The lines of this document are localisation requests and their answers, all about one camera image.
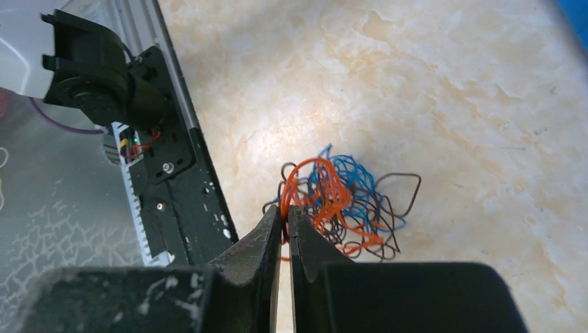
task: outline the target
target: blue object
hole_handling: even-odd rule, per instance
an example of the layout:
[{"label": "blue object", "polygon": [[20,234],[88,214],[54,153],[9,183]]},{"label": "blue object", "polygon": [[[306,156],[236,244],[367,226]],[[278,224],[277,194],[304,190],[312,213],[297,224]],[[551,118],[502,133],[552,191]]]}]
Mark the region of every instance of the blue object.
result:
[{"label": "blue object", "polygon": [[588,0],[559,0],[568,20],[588,50]]}]

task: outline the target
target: bolt head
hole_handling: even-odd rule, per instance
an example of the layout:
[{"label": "bolt head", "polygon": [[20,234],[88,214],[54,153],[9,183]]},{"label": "bolt head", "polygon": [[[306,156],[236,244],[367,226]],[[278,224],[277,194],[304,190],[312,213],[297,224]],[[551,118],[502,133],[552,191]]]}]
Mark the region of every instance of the bolt head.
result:
[{"label": "bolt head", "polygon": [[173,172],[173,164],[171,164],[171,163],[164,163],[164,165],[162,166],[162,169],[166,173],[172,173]]}]

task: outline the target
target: marble surface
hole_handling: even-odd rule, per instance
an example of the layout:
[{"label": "marble surface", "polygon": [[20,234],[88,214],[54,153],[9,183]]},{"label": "marble surface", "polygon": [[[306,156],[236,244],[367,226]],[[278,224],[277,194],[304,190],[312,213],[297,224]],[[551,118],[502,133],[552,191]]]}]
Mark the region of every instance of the marble surface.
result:
[{"label": "marble surface", "polygon": [[554,1],[160,3],[240,235],[330,142],[422,175],[397,260],[485,262],[532,331],[588,330],[588,66]]}]

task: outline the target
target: tangled wire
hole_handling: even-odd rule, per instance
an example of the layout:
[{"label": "tangled wire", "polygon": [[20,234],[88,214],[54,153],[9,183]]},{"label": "tangled wire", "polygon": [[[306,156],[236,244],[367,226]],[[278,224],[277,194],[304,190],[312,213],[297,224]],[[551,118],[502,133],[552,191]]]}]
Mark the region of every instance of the tangled wire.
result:
[{"label": "tangled wire", "polygon": [[[313,227],[346,256],[355,259],[365,250],[375,257],[391,260],[400,253],[395,231],[406,225],[404,217],[413,208],[421,177],[415,173],[387,173],[377,180],[352,156],[330,156],[329,145],[319,157],[282,166],[282,181],[276,199],[263,205],[265,214],[272,204],[278,204],[282,220],[284,243],[288,239],[287,216],[292,203],[303,207],[312,216]],[[312,164],[312,172],[300,177],[302,167]],[[390,199],[377,191],[378,186],[392,177],[414,177],[417,186],[408,208],[396,213]]]}]

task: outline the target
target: red wire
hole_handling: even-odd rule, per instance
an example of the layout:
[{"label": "red wire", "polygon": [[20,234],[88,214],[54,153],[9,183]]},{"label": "red wire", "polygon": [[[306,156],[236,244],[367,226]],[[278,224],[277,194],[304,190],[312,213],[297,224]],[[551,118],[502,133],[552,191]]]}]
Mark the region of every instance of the red wire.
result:
[{"label": "red wire", "polygon": [[125,156],[124,154],[121,154],[121,156],[124,158],[137,158],[137,157],[139,157],[143,153],[142,151],[139,152],[139,148],[143,151],[146,151],[147,149],[151,148],[153,143],[155,143],[155,140],[159,139],[159,137],[162,136],[162,133],[155,132],[155,130],[151,130],[151,135],[152,135],[151,140],[149,140],[149,142],[147,144],[135,144],[132,147],[133,155]]}]

